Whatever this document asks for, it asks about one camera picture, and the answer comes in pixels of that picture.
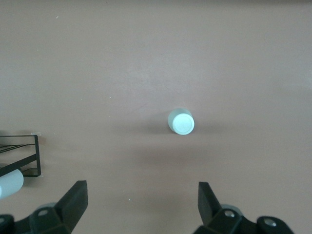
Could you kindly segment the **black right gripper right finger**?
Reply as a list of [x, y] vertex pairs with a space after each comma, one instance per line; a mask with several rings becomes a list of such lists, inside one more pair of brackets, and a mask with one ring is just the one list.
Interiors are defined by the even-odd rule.
[[291, 234], [291, 228], [281, 219], [261, 216], [255, 223], [231, 205], [221, 205], [207, 182], [198, 184], [198, 210], [203, 222], [196, 234]]

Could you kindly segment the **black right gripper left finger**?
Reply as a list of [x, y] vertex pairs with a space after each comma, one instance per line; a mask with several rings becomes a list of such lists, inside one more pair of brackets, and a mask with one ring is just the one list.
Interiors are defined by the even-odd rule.
[[0, 216], [2, 234], [70, 234], [88, 206], [87, 181], [77, 181], [52, 207], [44, 206], [15, 221], [10, 214]]

